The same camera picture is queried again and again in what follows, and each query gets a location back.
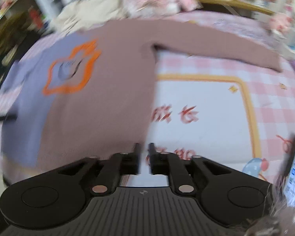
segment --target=cartoon character print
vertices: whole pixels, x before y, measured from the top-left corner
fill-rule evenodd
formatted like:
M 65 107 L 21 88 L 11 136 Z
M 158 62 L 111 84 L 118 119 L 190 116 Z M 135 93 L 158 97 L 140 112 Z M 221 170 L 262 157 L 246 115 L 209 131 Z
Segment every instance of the cartoon character print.
M 266 179 L 262 176 L 262 172 L 266 171 L 269 167 L 269 162 L 263 158 L 253 158 L 251 159 L 242 169 L 242 172 L 254 176 L 257 178 L 261 178 L 266 181 Z
M 55 60 L 49 67 L 47 82 L 42 90 L 43 94 L 46 96 L 60 93 L 70 94 L 82 90 L 90 80 L 94 63 L 100 54 L 101 51 L 96 50 L 96 41 L 93 40 L 73 48 L 69 57 Z M 81 81 L 75 85 L 68 84 L 65 80 L 72 78 L 80 65 L 84 63 L 84 73 Z M 56 65 L 59 64 L 60 66 L 57 67 L 58 74 L 54 74 Z M 59 79 L 64 80 L 65 83 L 60 86 L 52 86 L 54 75 L 57 75 Z

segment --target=orange graphic print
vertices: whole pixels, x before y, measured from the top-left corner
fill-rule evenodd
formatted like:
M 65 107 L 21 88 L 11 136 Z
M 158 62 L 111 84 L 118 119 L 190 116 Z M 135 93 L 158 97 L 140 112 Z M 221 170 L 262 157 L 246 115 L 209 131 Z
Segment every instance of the orange graphic print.
M 74 92 L 82 90 L 91 78 L 94 62 L 96 61 L 96 59 L 98 59 L 99 55 L 101 55 L 101 51 L 96 51 L 95 48 L 96 48 L 95 40 L 86 42 L 82 45 L 79 45 L 73 48 L 69 57 L 55 60 L 49 67 L 48 79 L 47 79 L 46 85 L 43 88 L 43 91 L 42 91 L 43 94 L 44 95 L 52 95 L 56 93 L 70 94 L 70 93 L 74 93 Z M 55 65 L 57 63 L 63 63 L 63 62 L 72 60 L 79 52 L 83 52 L 82 59 L 90 56 L 90 58 L 86 62 L 86 65 L 84 68 L 84 74 L 81 81 L 76 85 L 63 84 L 61 86 L 50 88 L 49 85 L 53 79 L 53 69 Z

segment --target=sweater sleeve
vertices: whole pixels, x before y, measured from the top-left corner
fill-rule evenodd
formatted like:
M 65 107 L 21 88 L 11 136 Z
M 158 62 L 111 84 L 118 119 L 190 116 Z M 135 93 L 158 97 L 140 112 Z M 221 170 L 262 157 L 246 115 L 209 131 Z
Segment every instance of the sweater sleeve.
M 38 54 L 33 58 L 26 59 L 22 62 L 14 62 L 1 86 L 0 92 L 12 90 L 21 85 L 29 77 L 31 72 L 35 69 L 36 65 L 42 58 L 43 53 L 44 52 Z
M 156 45 L 178 52 L 234 59 L 282 71 L 279 55 L 265 46 L 210 27 L 189 22 L 156 20 Z

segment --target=ridged black surface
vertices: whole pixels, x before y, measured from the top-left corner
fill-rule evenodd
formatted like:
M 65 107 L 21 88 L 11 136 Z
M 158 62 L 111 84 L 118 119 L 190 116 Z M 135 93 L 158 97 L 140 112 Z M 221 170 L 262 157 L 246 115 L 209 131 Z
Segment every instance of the ridged black surface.
M 119 187 L 94 197 L 74 220 L 48 230 L 10 226 L 1 236 L 218 236 L 234 233 L 208 219 L 192 198 L 169 187 Z

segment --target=white fabric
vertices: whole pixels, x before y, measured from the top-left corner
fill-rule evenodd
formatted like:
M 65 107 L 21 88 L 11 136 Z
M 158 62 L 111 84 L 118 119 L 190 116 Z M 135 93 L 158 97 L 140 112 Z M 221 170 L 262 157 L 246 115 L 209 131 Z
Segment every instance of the white fabric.
M 68 34 L 123 17 L 120 0 L 80 0 L 65 6 L 52 25 Z

